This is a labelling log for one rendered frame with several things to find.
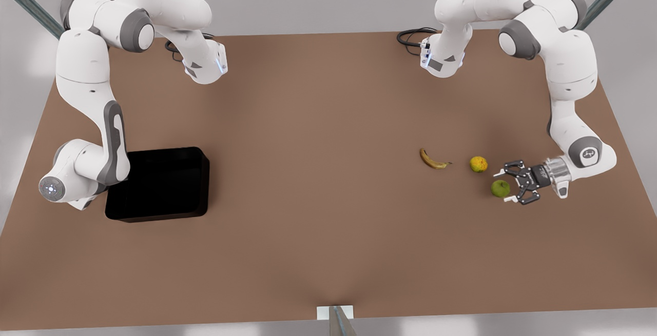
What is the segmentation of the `black storage box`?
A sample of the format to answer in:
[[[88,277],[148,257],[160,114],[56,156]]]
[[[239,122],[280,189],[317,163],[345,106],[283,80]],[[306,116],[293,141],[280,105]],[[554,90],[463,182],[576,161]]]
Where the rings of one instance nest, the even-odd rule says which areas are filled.
[[[198,147],[132,151],[126,180],[107,191],[113,221],[166,221],[207,212],[210,163]]]

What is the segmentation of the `brown-spotted yellow banana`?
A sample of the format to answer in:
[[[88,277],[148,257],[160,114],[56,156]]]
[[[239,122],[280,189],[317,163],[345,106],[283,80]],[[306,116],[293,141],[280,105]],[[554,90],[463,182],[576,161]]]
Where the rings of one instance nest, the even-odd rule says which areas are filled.
[[[437,162],[434,159],[430,158],[424,148],[419,149],[420,158],[425,163],[425,165],[436,170],[442,170],[452,165],[451,162]]]

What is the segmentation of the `silver frame post with foot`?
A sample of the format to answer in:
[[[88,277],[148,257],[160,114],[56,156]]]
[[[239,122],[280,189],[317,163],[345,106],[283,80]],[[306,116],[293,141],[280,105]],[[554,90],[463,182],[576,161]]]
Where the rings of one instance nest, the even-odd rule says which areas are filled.
[[[316,314],[318,320],[328,320],[329,336],[357,336],[353,305],[318,306]]]

